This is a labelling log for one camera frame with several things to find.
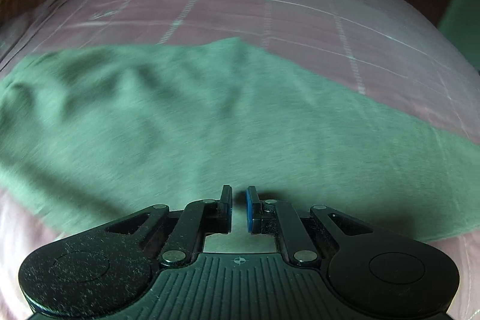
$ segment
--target wall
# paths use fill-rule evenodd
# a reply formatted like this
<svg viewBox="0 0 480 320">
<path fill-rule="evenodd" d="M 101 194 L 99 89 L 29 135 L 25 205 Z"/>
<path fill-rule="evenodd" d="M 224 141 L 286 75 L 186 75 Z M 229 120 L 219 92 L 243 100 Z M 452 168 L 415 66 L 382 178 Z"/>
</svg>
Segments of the wall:
<svg viewBox="0 0 480 320">
<path fill-rule="evenodd" d="M 439 31 L 480 70 L 480 0 L 452 0 Z"/>
</svg>

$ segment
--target green cloth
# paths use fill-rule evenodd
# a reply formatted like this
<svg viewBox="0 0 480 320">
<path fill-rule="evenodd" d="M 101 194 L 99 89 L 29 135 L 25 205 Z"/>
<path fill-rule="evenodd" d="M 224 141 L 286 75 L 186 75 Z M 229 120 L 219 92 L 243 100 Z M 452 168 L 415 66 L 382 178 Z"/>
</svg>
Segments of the green cloth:
<svg viewBox="0 0 480 320">
<path fill-rule="evenodd" d="M 25 58 L 0 134 L 0 186 L 69 233 L 224 184 L 423 241 L 480 225 L 479 146 L 239 39 Z"/>
</svg>

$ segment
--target mattress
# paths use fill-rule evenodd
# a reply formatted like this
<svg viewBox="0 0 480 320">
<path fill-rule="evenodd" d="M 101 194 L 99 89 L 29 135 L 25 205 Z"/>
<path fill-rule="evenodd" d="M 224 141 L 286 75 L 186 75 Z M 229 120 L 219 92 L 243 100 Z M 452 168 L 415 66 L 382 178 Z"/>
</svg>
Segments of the mattress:
<svg viewBox="0 0 480 320">
<path fill-rule="evenodd" d="M 0 77 L 31 53 L 103 44 L 199 45 L 241 37 L 359 94 L 480 144 L 480 76 L 402 0 L 49 0 L 33 24 L 18 19 Z M 16 273 L 35 248 L 64 237 L 0 193 L 0 316 L 30 310 Z M 480 311 L 480 231 L 433 243 L 457 264 L 449 313 Z"/>
</svg>

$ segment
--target white line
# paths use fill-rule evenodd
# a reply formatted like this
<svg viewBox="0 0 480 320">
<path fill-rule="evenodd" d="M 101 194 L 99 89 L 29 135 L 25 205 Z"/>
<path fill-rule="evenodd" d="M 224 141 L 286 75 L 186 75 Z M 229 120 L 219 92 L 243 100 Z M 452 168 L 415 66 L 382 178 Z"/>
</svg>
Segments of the white line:
<svg viewBox="0 0 480 320">
<path fill-rule="evenodd" d="M 465 133 L 465 136 L 467 137 L 467 139 L 470 140 L 470 136 L 469 136 L 469 134 L 467 133 L 467 131 L 466 131 L 466 129 L 465 129 L 465 125 L 464 125 L 462 119 L 460 118 L 460 116 L 458 115 L 457 110 L 455 110 L 455 106 L 454 106 L 454 104 L 453 104 L 453 100 L 452 100 L 452 98 L 450 97 L 450 93 L 449 93 L 448 90 L 447 90 L 447 86 L 446 86 L 445 83 L 443 82 L 443 78 L 442 78 L 442 76 L 440 75 L 440 72 L 437 71 L 437 75 L 438 75 L 438 77 L 440 78 L 440 81 L 442 82 L 443 87 L 445 88 L 445 92 L 446 92 L 446 94 L 447 94 L 447 98 L 450 100 L 450 105 L 452 106 L 453 112 L 455 113 L 455 115 L 457 116 L 458 120 L 460 121 L 460 126 L 462 127 L 463 133 Z"/>
<path fill-rule="evenodd" d="M 466 304 L 466 310 L 465 310 L 465 317 L 469 314 L 469 309 L 470 309 L 470 303 L 471 303 L 471 294 L 472 294 L 472 278 L 471 278 L 471 270 L 470 270 L 470 257 L 469 257 L 469 251 L 467 247 L 467 241 L 465 239 L 465 236 L 462 236 L 462 241 L 463 241 L 463 247 L 465 248 L 465 255 L 466 255 L 466 266 L 468 268 L 467 270 L 467 275 L 469 276 L 469 300 L 467 301 Z"/>
<path fill-rule="evenodd" d="M 327 15 L 335 16 L 335 14 L 333 14 L 333 13 L 330 13 L 330 12 L 328 12 L 328 11 L 321 10 L 321 9 L 318 9 L 318 8 L 315 8 L 315 7 L 306 6 L 305 4 L 299 4 L 299 3 L 294 3 L 294 2 L 287 2 L 287 1 L 282 1 L 282 0 L 266 0 L 266 1 L 279 2 L 279 3 L 284 3 L 284 4 L 291 4 L 291 5 L 293 5 L 293 6 L 304 7 L 304 8 L 310 9 L 310 10 L 318 11 L 318 12 L 320 12 L 320 13 L 324 13 L 324 14 L 327 14 Z M 342 17 L 342 16 L 338 16 L 338 15 L 337 15 L 337 18 L 340 18 L 341 20 L 348 21 L 348 22 L 350 22 L 350 23 L 352 23 L 352 24 L 355 24 L 355 25 L 360 26 L 360 27 L 362 27 L 362 28 L 368 29 L 368 30 L 370 30 L 370 31 L 372 31 L 372 32 L 375 32 L 375 33 L 377 33 L 377 34 L 380 34 L 381 36 L 384 36 L 384 37 L 386 37 L 386 38 L 388 38 L 388 39 L 390 39 L 390 40 L 393 40 L 393 41 L 395 41 L 395 42 L 397 42 L 397 43 L 399 43 L 399 44 L 405 45 L 405 46 L 407 46 L 408 48 L 411 48 L 412 50 L 417 51 L 417 52 L 419 52 L 419 53 L 421 53 L 421 54 L 429 57 L 429 58 L 430 58 L 431 60 L 433 60 L 435 63 L 441 65 L 442 67 L 448 69 L 448 70 L 451 71 L 451 72 L 454 72 L 455 74 L 459 75 L 462 79 L 465 79 L 465 80 L 466 80 L 465 76 L 463 76 L 463 75 L 462 75 L 461 73 L 459 73 L 457 70 L 454 70 L 454 69 L 448 67 L 447 65 L 445 65 L 445 64 L 443 64 L 443 63 L 440 63 L 440 62 L 439 62 L 438 60 L 436 60 L 434 57 L 428 55 L 427 53 L 425 53 L 425 52 L 422 51 L 422 50 L 419 50 L 418 48 L 415 48 L 415 47 L 413 47 L 413 46 L 411 46 L 411 45 L 408 45 L 407 43 L 404 43 L 403 41 L 400 41 L 400 40 L 398 40 L 398 39 L 396 39 L 396 38 L 394 38 L 394 37 L 392 37 L 392 36 L 389 36 L 388 34 L 382 33 L 382 32 L 380 32 L 380 31 L 378 31 L 378 30 L 376 30 L 376 29 L 373 29 L 373 28 L 371 28 L 371 27 L 369 27 L 369 26 L 363 25 L 363 24 L 361 24 L 361 23 L 359 23 L 359 22 L 352 21 L 351 19 L 348 19 L 348 18 L 345 18 L 345 17 Z"/>
<path fill-rule="evenodd" d="M 65 232 L 62 232 L 61 234 L 59 234 L 55 239 L 53 239 L 53 241 L 59 241 L 59 240 L 62 240 L 64 238 L 66 238 L 68 236 L 68 234 L 66 234 Z"/>
<path fill-rule="evenodd" d="M 345 55 L 344 53 L 338 53 L 338 52 L 328 51 L 327 49 L 319 48 L 319 47 L 316 47 L 316 46 L 313 46 L 313 45 L 297 43 L 296 41 L 290 41 L 290 40 L 280 39 L 280 38 L 278 38 L 278 37 L 270 37 L 270 38 L 271 38 L 272 40 L 279 40 L 279 41 L 284 41 L 285 43 L 289 43 L 289 44 L 296 44 L 296 45 L 306 46 L 306 47 L 308 47 L 308 48 L 317 49 L 318 51 L 333 53 L 334 55 L 339 55 L 339 56 L 348 58 L 348 56 Z"/>
<path fill-rule="evenodd" d="M 333 5 L 333 2 L 331 2 L 329 0 L 328 5 L 330 6 L 330 9 L 333 12 L 333 18 L 335 20 L 335 26 L 337 27 L 338 34 L 340 36 L 340 40 L 342 41 L 343 50 L 345 51 L 346 56 L 349 58 L 350 67 L 352 69 L 353 76 L 355 77 L 355 80 L 357 81 L 358 92 L 362 95 L 365 95 L 365 85 L 363 84 L 363 80 L 362 80 L 362 77 L 360 75 L 359 66 L 356 62 L 356 59 L 353 57 L 353 53 L 352 53 L 352 50 L 350 48 L 349 42 L 347 40 L 347 37 L 345 36 L 345 32 L 343 31 L 342 22 L 340 20 L 340 17 L 337 15 L 337 11 L 335 10 L 335 6 Z"/>
<path fill-rule="evenodd" d="M 167 25 L 170 26 L 171 22 L 170 20 L 165 20 L 165 21 L 89 21 L 89 22 L 82 22 L 78 24 L 73 24 L 73 25 L 68 25 L 65 27 L 65 29 L 69 28 L 81 28 L 85 26 L 106 26 L 107 24 L 110 24 L 112 26 L 128 26 L 128 25 L 133 25 L 133 26 L 162 26 L 162 25 Z M 241 34 L 249 34 L 252 36 L 263 36 L 263 34 L 259 33 L 253 33 L 250 31 L 242 31 L 239 29 L 230 29 L 230 28 L 222 28 L 218 26 L 211 26 L 209 24 L 202 24 L 198 22 L 182 22 L 182 26 L 191 26 L 193 28 L 204 28 L 204 29 L 209 29 L 212 31 L 229 31 L 232 33 L 241 33 Z"/>
<path fill-rule="evenodd" d="M 472 97 L 469 94 L 469 92 L 467 91 L 464 83 L 462 83 L 462 87 L 463 87 L 463 92 L 465 93 L 465 97 L 468 98 L 468 101 L 469 101 L 469 104 L 470 104 L 470 109 L 473 113 L 475 113 L 475 115 L 477 116 L 477 119 L 478 119 L 478 123 L 480 124 L 480 113 L 477 111 L 477 108 L 473 104 Z"/>
<path fill-rule="evenodd" d="M 78 12 L 78 10 L 80 10 L 83 6 L 85 6 L 85 4 L 88 2 L 89 0 L 84 0 L 80 6 L 78 6 L 67 18 L 66 20 L 64 20 L 59 26 L 57 26 L 57 28 L 46 38 L 44 39 L 40 44 L 38 44 L 35 48 L 33 48 L 32 50 L 32 53 L 35 52 L 45 41 L 47 41 L 48 39 L 50 39 L 55 33 L 57 33 L 63 25 L 66 24 L 66 22 L 76 13 Z"/>
<path fill-rule="evenodd" d="M 123 2 L 122 6 L 120 6 L 117 10 L 115 10 L 116 11 L 115 14 L 121 13 L 123 10 L 125 10 L 128 7 L 128 5 L 130 4 L 131 1 L 132 0 L 126 0 L 125 2 Z M 87 42 L 85 42 L 83 45 L 81 45 L 80 48 L 83 48 L 84 46 L 89 44 L 95 37 L 97 37 L 99 34 L 101 34 L 103 31 L 105 31 L 105 29 L 107 29 L 110 26 L 112 20 L 113 20 L 113 17 L 110 18 L 110 21 L 107 22 L 107 24 L 104 28 L 102 28 L 98 32 L 96 32 L 92 37 L 90 37 L 90 39 Z"/>
<path fill-rule="evenodd" d="M 285 43 L 301 45 L 301 46 L 305 46 L 305 47 L 308 47 L 308 48 L 316 49 L 316 50 L 318 50 L 318 51 L 323 51 L 323 52 L 332 53 L 333 55 L 338 55 L 338 56 L 346 57 L 347 59 L 349 58 L 349 57 L 348 57 L 347 55 L 345 55 L 344 53 L 338 53 L 338 52 L 328 51 L 328 50 L 326 50 L 326 49 L 319 48 L 319 47 L 312 46 L 312 45 L 308 45 L 308 44 L 302 44 L 302 43 L 297 43 L 297 42 L 295 42 L 295 41 L 284 40 L 284 39 L 280 39 L 280 38 L 278 38 L 278 37 L 270 37 L 270 39 L 271 39 L 271 40 L 284 41 Z M 357 59 L 357 58 L 355 58 L 355 61 L 358 61 L 358 62 L 361 62 L 361 63 L 365 63 L 365 64 L 369 64 L 369 65 L 372 65 L 373 67 L 377 67 L 377 68 L 383 69 L 383 70 L 385 70 L 385 71 L 391 72 L 391 73 L 394 74 L 394 75 L 397 75 L 397 76 L 403 77 L 403 78 L 405 78 L 405 79 L 411 80 L 411 81 L 414 82 L 414 83 L 421 84 L 422 86 L 428 88 L 429 90 L 435 91 L 438 95 L 441 95 L 443 98 L 448 98 L 446 95 L 442 94 L 440 91 L 435 90 L 434 88 L 431 88 L 430 86 L 427 86 L 426 84 L 424 84 L 424 83 L 422 83 L 422 82 L 419 82 L 418 80 L 411 79 L 411 78 L 409 78 L 408 76 L 397 74 L 396 72 L 394 72 L 394 71 L 392 71 L 392 70 L 390 70 L 390 69 L 388 69 L 388 68 L 384 68 L 384 67 L 381 67 L 380 65 L 376 65 L 376 64 L 373 64 L 373 63 L 369 63 L 369 62 L 364 61 L 364 60 L 359 60 L 359 59 Z"/>
<path fill-rule="evenodd" d="M 162 39 L 158 42 L 158 44 L 165 44 L 170 37 L 172 36 L 173 33 L 177 30 L 177 28 L 183 24 L 183 20 L 186 18 L 189 12 L 193 9 L 195 6 L 195 3 L 197 0 L 188 0 L 187 4 L 183 8 L 182 12 L 179 14 L 179 16 L 172 22 L 170 25 L 169 29 L 166 31 L 166 33 L 163 35 Z"/>
<path fill-rule="evenodd" d="M 480 313 L 480 309 L 477 309 L 475 312 L 473 312 L 473 315 L 471 315 L 467 320 L 472 320 L 474 316 L 477 316 L 477 314 Z"/>
<path fill-rule="evenodd" d="M 272 1 L 265 0 L 264 8 L 262 48 L 268 50 L 270 36 L 272 35 Z"/>
</svg>

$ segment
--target ridged surface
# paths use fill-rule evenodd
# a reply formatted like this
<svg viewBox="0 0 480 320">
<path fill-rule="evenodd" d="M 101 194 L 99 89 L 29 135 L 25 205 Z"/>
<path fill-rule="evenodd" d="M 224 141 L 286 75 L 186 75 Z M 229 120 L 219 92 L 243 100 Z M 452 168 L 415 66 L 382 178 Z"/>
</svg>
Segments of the ridged surface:
<svg viewBox="0 0 480 320">
<path fill-rule="evenodd" d="M 291 267 L 280 254 L 201 254 L 193 265 L 161 272 L 138 301 L 102 319 L 373 320 L 338 301 L 316 271 Z"/>
</svg>

